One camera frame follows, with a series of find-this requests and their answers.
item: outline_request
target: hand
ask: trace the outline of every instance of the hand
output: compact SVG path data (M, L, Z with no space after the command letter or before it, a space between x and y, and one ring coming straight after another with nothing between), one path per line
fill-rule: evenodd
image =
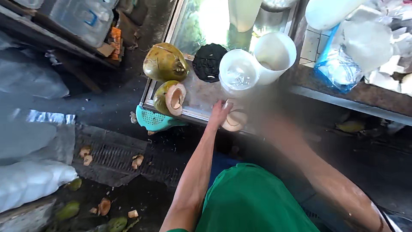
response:
M212 115L210 116L208 127L217 130L226 120L227 115L233 107L233 103L229 103L225 109L223 108L222 103L222 100L218 100L218 102L213 105Z

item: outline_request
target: ice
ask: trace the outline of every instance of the ice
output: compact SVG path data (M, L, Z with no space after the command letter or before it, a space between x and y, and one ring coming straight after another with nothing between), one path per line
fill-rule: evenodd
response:
M247 89L250 85L251 76L255 76L254 68L242 63L233 64L227 70L227 82L235 90Z

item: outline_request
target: blue plastic bag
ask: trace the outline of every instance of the blue plastic bag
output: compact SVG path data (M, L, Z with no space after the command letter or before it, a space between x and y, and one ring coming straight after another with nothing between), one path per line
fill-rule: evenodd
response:
M341 38L336 39L337 33L342 32L339 26L340 24L332 29L325 50L316 61L314 72L328 87L348 93L362 79L363 72L353 59L345 54Z

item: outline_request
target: green shirt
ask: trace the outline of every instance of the green shirt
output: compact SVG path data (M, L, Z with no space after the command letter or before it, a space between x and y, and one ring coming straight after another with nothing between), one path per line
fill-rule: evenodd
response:
M218 231L319 232L285 185L250 163L222 171L206 194L196 232Z

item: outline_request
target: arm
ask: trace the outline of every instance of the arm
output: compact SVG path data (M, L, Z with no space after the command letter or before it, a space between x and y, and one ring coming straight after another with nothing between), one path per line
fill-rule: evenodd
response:
M216 132L232 107L222 109L220 100L213 106L209 123L183 171L160 232L172 229L194 231L209 183Z
M295 125L282 116L274 116L266 125L265 135L303 172L315 191L339 210L345 220L368 231L391 231L369 197L312 151Z

